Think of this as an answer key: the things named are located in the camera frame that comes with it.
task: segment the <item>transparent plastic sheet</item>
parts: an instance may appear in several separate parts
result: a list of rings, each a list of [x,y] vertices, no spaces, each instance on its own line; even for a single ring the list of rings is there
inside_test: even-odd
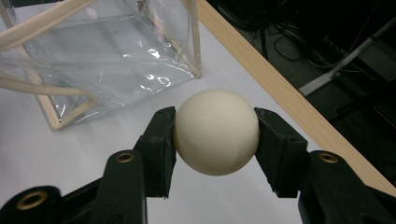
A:
[[[195,0],[91,2],[22,46],[0,34],[0,88],[35,94],[55,130],[201,76]],[[63,3],[2,0],[3,30]]]

